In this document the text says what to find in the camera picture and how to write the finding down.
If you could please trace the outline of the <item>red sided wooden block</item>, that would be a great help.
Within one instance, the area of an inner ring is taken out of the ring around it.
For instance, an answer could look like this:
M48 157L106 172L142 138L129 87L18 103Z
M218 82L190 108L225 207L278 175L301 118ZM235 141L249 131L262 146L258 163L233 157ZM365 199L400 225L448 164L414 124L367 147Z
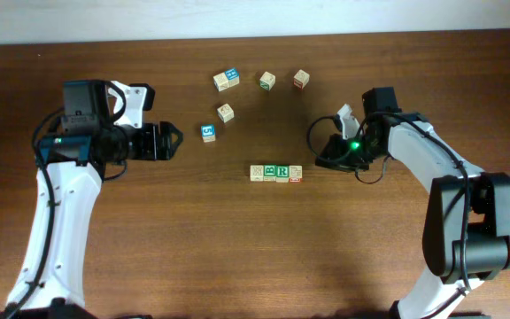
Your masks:
M300 183L303 179L303 168L298 165L289 166L289 182Z

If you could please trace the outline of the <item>green letter B block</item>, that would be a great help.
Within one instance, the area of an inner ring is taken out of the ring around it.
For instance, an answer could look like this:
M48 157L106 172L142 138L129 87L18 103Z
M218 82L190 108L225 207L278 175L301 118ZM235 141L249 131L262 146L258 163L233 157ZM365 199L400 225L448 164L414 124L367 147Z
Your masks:
M263 166L263 180L265 182L275 182L276 181L276 165L264 165Z

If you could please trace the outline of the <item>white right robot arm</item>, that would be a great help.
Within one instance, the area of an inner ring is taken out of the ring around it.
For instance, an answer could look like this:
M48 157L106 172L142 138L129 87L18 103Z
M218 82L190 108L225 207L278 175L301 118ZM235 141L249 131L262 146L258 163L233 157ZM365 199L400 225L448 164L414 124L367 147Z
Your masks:
M462 158L420 113L405 113L392 87L330 116L337 132L315 155L318 167L359 175L377 159L398 160L429 194L422 235L426 267L391 305L391 318L450 318L469 293L510 269L510 176Z

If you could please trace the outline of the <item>green sided wooden block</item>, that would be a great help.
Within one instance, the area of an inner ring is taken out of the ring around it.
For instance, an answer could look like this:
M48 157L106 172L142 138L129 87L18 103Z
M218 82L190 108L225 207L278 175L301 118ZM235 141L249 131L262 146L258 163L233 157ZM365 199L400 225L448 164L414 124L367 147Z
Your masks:
M273 88L275 82L276 77L269 72L264 72L259 78L259 86L267 91L270 91Z

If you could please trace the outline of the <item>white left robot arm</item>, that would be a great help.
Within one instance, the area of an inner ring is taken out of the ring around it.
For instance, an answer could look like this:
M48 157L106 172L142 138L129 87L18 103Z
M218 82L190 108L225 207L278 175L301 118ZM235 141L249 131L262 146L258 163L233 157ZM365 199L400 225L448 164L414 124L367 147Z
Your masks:
M146 123L146 83L65 82L63 102L31 137L37 201L27 252L1 318L88 318L83 265L89 223L109 166L170 160L183 141L172 123Z

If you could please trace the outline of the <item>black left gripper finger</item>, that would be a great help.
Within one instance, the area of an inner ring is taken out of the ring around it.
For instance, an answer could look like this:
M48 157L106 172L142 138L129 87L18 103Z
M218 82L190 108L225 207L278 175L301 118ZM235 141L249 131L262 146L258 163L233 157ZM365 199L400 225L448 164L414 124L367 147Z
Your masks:
M171 122L160 122L160 139L163 142L182 142L183 133Z
M160 142L160 159L170 160L176 154L176 151L178 150L181 143L182 140L177 140L176 142L162 140Z

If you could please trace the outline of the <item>baseball picture wooden block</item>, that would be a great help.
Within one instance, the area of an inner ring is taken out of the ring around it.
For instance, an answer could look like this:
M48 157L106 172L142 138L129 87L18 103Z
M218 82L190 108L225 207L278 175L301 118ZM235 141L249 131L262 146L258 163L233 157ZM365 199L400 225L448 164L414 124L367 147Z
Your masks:
M235 117L234 110L229 104L220 106L217 109L217 114L224 123L231 121Z

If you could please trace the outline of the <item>blue top wooden block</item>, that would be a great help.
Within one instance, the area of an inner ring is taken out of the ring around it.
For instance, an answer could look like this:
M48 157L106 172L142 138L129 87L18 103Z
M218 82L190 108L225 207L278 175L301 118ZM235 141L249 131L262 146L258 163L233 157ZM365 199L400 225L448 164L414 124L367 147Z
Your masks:
M233 67L233 68L230 68L228 70L226 70L224 72L227 80L228 80L228 86L231 88L231 87L234 87L236 86L237 84L240 83L240 76L239 76L239 73L237 72L237 70Z

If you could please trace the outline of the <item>blue number five block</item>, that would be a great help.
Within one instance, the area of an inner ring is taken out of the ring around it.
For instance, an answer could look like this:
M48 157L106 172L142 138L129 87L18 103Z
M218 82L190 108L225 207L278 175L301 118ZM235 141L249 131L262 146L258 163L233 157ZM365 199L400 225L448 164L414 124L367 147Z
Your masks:
M201 136L205 143L213 142L216 140L215 127L213 124L204 125L201 127Z

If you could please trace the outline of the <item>red sided far block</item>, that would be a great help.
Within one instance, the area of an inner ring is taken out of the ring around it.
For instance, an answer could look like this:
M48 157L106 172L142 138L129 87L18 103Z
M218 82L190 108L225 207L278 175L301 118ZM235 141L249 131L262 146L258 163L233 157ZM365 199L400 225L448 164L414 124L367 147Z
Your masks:
M309 80L310 74L303 69L299 69L293 76L293 84L299 89L303 89L308 84Z

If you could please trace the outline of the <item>wooden letter M block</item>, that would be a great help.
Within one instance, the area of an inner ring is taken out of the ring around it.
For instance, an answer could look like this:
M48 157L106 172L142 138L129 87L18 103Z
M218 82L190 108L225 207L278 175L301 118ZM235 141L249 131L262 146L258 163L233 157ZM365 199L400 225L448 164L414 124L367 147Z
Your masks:
M251 165L250 166L250 180L252 182L263 182L264 181L264 166L263 165Z

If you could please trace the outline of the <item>plain wooden block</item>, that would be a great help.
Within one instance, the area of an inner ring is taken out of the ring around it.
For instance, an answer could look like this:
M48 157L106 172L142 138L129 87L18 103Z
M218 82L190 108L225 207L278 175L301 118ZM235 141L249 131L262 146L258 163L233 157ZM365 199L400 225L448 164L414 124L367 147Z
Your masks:
M229 88L229 79L225 73L216 74L213 77L213 82L218 91L223 91Z

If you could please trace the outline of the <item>green letter R block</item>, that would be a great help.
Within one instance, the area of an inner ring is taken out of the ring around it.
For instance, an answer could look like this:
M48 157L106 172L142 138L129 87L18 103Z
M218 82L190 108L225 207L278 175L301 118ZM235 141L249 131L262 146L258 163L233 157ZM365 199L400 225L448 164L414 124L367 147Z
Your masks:
M290 181L290 167L285 165L277 165L275 180L278 183L288 183Z

